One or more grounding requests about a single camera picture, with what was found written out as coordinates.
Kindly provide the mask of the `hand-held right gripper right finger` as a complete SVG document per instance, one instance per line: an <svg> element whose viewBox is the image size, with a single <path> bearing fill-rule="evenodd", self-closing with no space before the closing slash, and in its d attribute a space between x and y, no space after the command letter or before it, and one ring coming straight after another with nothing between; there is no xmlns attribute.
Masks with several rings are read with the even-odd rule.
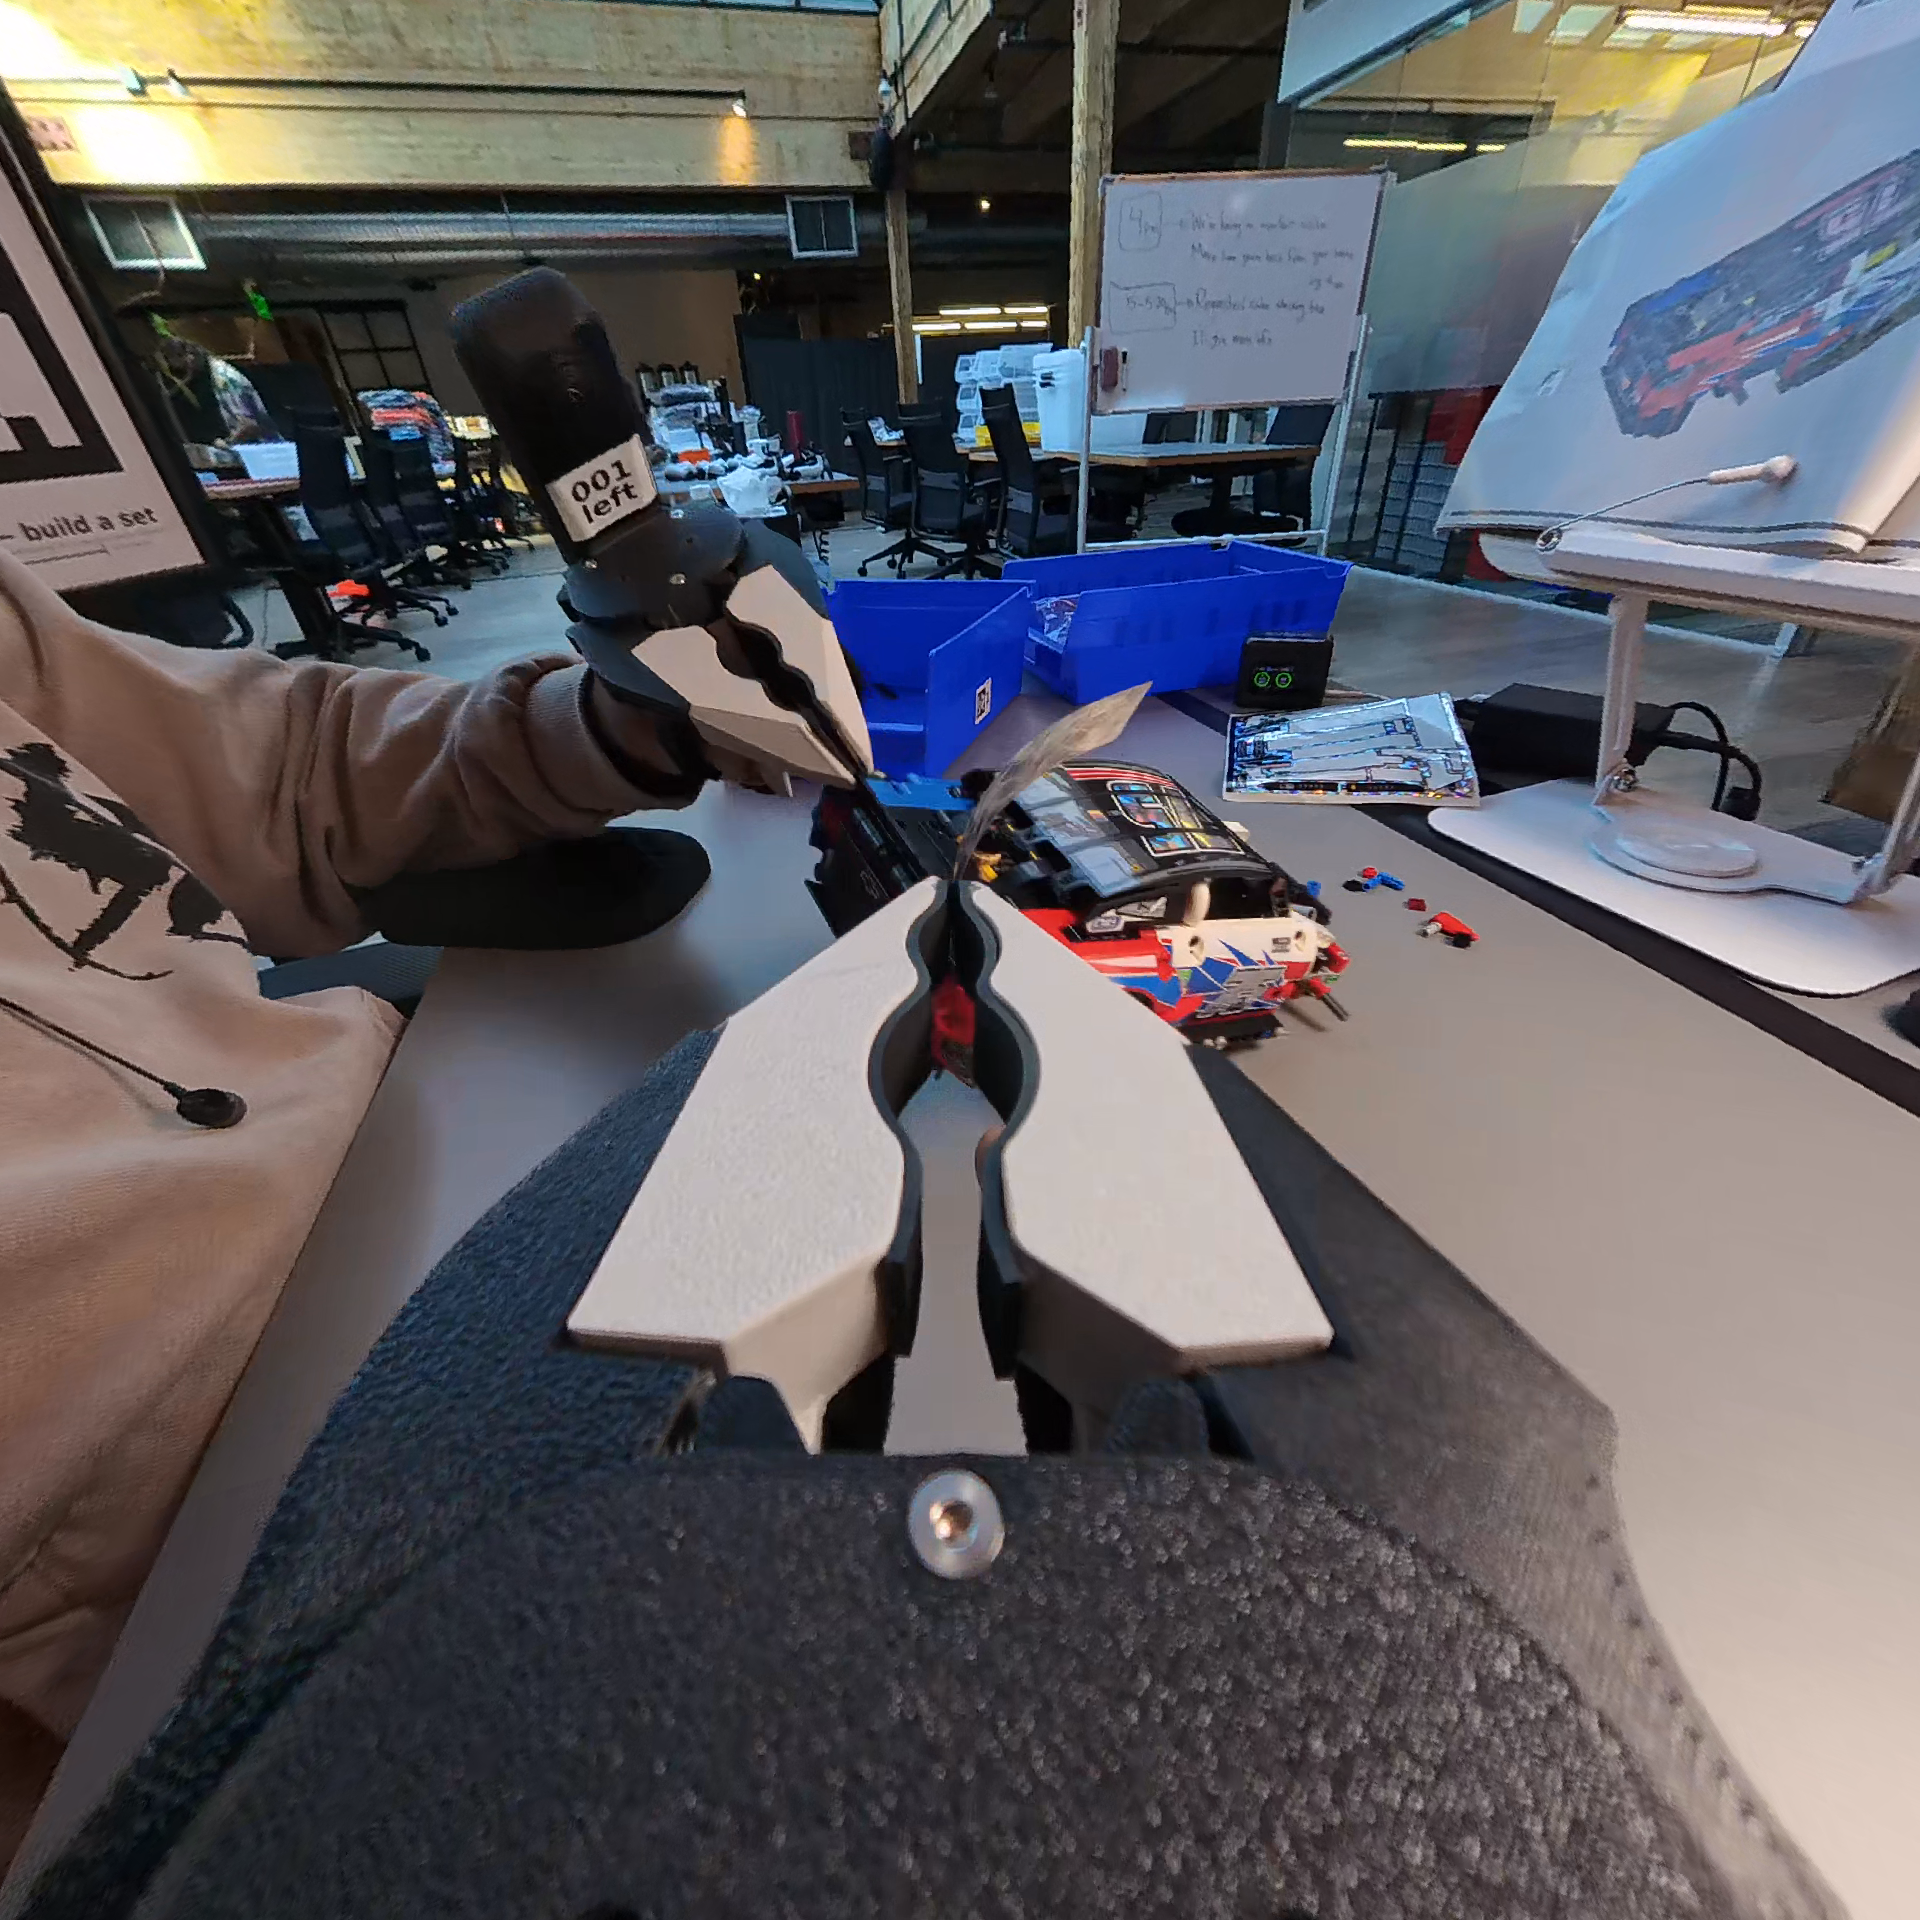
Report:
<svg viewBox="0 0 1920 1920"><path fill-rule="evenodd" d="M1329 1352L1329 1310L1202 1055L962 879L953 975L999 1119L979 1173L980 1326L1041 1425L1092 1444L1134 1388Z"/></svg>

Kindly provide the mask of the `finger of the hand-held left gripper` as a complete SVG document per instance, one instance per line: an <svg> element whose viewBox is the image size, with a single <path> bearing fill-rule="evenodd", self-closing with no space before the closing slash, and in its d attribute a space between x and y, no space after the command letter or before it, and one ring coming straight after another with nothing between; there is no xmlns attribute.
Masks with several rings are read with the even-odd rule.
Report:
<svg viewBox="0 0 1920 1920"><path fill-rule="evenodd" d="M778 566L756 566L732 587L726 617L774 705L800 721L840 775L875 775L858 671L828 613Z"/></svg>
<svg viewBox="0 0 1920 1920"><path fill-rule="evenodd" d="M632 647L632 659L680 695L689 720L735 783L854 783L840 775L800 721L775 708L762 685L726 665L704 628L658 631Z"/></svg>

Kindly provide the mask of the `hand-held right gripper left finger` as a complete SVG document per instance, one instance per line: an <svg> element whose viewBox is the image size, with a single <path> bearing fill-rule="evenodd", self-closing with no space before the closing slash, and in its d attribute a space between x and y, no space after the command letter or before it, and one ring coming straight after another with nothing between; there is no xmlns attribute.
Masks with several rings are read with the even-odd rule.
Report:
<svg viewBox="0 0 1920 1920"><path fill-rule="evenodd" d="M760 1377L803 1446L919 1324L921 1163L902 1111L929 1067L921 879L738 1008L568 1313L577 1347Z"/></svg>

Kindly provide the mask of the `shiny sticker strip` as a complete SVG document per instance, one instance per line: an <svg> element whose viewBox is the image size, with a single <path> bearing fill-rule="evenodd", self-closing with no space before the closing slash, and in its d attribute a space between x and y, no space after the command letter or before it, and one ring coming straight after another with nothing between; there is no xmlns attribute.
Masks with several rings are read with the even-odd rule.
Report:
<svg viewBox="0 0 1920 1920"><path fill-rule="evenodd" d="M962 959L956 957L956 940L980 844L1028 785L1052 776L1071 759L1110 748L1132 721L1146 693L1147 685L1139 683L1071 708L1026 740L971 801L952 860L952 877L944 886L944 935L931 966L931 1061L936 1071L944 1071L968 1087L976 1085L976 998L969 975L962 972Z"/></svg>

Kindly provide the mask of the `red blue lego car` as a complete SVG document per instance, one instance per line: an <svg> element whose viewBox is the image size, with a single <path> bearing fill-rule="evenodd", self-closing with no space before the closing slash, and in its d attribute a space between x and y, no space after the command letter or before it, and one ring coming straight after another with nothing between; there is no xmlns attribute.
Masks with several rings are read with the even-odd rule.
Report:
<svg viewBox="0 0 1920 1920"><path fill-rule="evenodd" d="M833 935L948 873L991 780L882 776L870 797L826 788L808 892ZM1289 1006L1348 1016L1335 997L1348 956L1316 894L1162 769L1073 759L1006 804L968 876L1192 1045L1270 1039Z"/></svg>

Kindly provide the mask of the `person's left forearm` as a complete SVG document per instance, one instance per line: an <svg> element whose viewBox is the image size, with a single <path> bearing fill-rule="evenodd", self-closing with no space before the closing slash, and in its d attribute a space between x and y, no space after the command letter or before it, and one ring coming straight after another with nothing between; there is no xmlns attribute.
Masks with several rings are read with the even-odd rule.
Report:
<svg viewBox="0 0 1920 1920"><path fill-rule="evenodd" d="M555 656L460 683L370 667L258 667L219 703L203 823L176 851L266 952L334 952L361 894L594 831L636 790Z"/></svg>

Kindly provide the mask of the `lego instruction booklet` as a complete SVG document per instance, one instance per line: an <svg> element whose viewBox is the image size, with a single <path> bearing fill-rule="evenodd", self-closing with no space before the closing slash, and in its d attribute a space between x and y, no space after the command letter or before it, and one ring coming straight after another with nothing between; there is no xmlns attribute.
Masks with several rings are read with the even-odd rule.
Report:
<svg viewBox="0 0 1920 1920"><path fill-rule="evenodd" d="M1915 5L1839 5L1777 88L1582 236L1439 519L1915 561Z"/></svg>

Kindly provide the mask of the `blue plastic bin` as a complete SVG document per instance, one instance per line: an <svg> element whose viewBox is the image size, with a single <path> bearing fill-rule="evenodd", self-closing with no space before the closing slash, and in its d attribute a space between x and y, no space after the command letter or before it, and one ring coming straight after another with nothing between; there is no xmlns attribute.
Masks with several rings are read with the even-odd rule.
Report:
<svg viewBox="0 0 1920 1920"><path fill-rule="evenodd" d="M1354 566L1308 551L1231 540L1008 560L1006 583L1044 591L1119 589L1119 613L1092 641L1064 653L1026 632L1026 667L1073 705L1150 685L1155 693L1231 685L1255 632L1330 632Z"/></svg>
<svg viewBox="0 0 1920 1920"><path fill-rule="evenodd" d="M1031 611L1022 583L844 581L826 601L858 667L884 776L944 775L1022 693Z"/></svg>

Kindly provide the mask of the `stack of white storage boxes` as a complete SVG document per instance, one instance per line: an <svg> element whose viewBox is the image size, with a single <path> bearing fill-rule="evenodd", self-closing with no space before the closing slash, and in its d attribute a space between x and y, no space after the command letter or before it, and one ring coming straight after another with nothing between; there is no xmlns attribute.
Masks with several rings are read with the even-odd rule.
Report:
<svg viewBox="0 0 1920 1920"><path fill-rule="evenodd" d="M1086 350L1052 350L1035 342L999 342L962 352L953 364L956 439L964 448L993 443L986 425L986 392L1008 389L1026 443L1044 453L1083 445Z"/></svg>

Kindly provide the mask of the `black framed marker sign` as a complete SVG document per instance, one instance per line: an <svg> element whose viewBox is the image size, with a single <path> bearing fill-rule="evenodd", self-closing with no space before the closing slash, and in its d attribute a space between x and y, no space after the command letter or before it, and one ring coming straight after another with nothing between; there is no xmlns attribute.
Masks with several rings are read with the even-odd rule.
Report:
<svg viewBox="0 0 1920 1920"><path fill-rule="evenodd" d="M3 101L3 544L63 595L203 574L202 485L58 221Z"/></svg>

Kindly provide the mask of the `black device with green display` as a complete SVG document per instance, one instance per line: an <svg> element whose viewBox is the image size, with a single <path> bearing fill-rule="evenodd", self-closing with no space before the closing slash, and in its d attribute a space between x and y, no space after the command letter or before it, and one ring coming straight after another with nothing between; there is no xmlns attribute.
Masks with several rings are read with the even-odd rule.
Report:
<svg viewBox="0 0 1920 1920"><path fill-rule="evenodd" d="M1238 660L1233 705L1239 713L1300 713L1329 697L1335 641L1329 631L1255 632Z"/></svg>

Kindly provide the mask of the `holographic sticker sheet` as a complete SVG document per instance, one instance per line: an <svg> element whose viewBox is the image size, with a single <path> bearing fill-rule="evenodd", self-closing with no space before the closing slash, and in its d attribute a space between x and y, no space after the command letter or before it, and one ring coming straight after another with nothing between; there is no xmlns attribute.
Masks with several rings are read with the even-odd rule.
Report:
<svg viewBox="0 0 1920 1920"><path fill-rule="evenodd" d="M1225 799L1475 808L1481 782L1457 703L1444 689L1247 711L1231 720Z"/></svg>

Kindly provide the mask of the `whiteboard on stand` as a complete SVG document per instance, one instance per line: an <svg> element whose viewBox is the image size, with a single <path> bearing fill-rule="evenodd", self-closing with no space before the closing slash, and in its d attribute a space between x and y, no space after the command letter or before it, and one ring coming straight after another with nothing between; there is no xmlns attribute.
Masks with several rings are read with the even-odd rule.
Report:
<svg viewBox="0 0 1920 1920"><path fill-rule="evenodd" d="M1102 179L1082 516L1092 467L1120 461L1096 445L1092 415L1327 401L1344 455L1393 180L1386 169Z"/></svg>

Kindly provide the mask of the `wooden pillar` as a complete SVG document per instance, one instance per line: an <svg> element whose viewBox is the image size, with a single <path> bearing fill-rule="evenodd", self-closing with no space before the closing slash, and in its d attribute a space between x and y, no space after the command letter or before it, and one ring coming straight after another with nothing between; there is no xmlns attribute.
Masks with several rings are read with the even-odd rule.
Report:
<svg viewBox="0 0 1920 1920"><path fill-rule="evenodd" d="M1113 165L1120 1L1073 5L1071 275L1064 342L1098 321L1102 182Z"/></svg>

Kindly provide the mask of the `black power adapter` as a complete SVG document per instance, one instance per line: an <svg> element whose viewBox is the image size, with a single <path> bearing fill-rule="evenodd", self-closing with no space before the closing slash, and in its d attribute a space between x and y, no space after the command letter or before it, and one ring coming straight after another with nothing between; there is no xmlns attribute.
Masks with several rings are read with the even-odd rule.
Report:
<svg viewBox="0 0 1920 1920"><path fill-rule="evenodd" d="M1512 680L1455 700L1455 713L1484 782L1595 780L1602 721L1598 693Z"/></svg>

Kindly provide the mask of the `person's beige hoodie torso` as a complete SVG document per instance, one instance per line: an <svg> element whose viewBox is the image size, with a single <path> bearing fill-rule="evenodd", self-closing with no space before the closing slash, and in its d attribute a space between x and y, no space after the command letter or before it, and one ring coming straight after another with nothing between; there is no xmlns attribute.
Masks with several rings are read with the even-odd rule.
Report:
<svg viewBox="0 0 1920 1920"><path fill-rule="evenodd" d="M6 561L6 1768L73 1737L400 1036L176 851L188 667Z"/></svg>

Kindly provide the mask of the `white book stand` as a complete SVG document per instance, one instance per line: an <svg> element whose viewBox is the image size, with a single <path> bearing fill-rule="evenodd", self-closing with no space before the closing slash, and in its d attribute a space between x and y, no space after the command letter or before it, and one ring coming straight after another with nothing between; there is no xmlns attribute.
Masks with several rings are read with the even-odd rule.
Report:
<svg viewBox="0 0 1920 1920"><path fill-rule="evenodd" d="M1431 828L1497 867L1548 883L1772 989L1851 998L1919 966L1919 772L1880 851L1844 857L1788 831L1737 823L1642 782L1635 733L1649 608L1777 614L1915 644L1915 566L1809 560L1784 534L1631 532L1592 511L1532 541L1496 540L1500 565L1546 585L1612 597L1595 772L1527 783Z"/></svg>

